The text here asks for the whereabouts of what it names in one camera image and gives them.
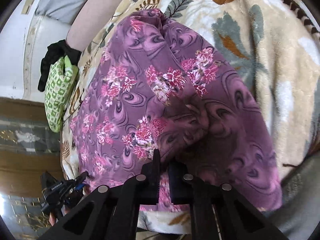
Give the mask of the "person left hand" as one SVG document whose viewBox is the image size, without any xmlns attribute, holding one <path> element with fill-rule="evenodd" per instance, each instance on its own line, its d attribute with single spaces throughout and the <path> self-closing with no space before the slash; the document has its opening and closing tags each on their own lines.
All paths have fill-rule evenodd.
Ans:
<svg viewBox="0 0 320 240">
<path fill-rule="evenodd" d="M 69 202 L 64 200 L 61 203 L 49 203 L 50 215 L 49 222 L 53 226 L 57 221 L 59 221 L 63 216 L 70 212 Z"/>
</svg>

